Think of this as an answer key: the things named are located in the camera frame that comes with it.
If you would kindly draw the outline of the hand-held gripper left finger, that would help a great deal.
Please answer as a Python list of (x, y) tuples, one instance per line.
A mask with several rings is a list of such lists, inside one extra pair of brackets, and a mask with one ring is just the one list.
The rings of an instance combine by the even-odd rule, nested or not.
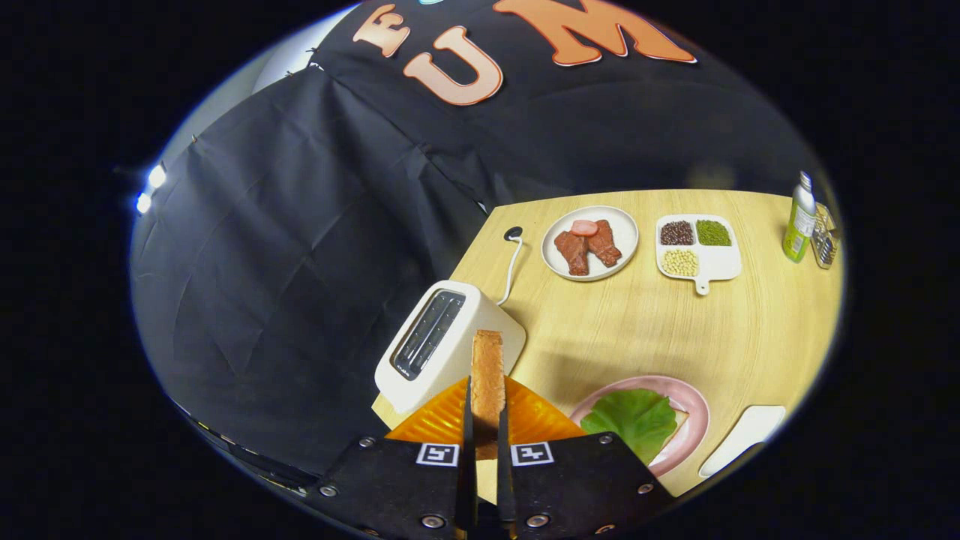
[(451, 389), (458, 442), (357, 438), (319, 478), (319, 513), (363, 538), (465, 539), (477, 507), (470, 381)]

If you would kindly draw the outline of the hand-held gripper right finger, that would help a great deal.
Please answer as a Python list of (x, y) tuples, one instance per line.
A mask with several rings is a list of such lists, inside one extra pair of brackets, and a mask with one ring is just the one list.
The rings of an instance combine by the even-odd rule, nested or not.
[(674, 509), (620, 435), (585, 434), (524, 384), (507, 377), (505, 386), (497, 505), (512, 538), (610, 538)]

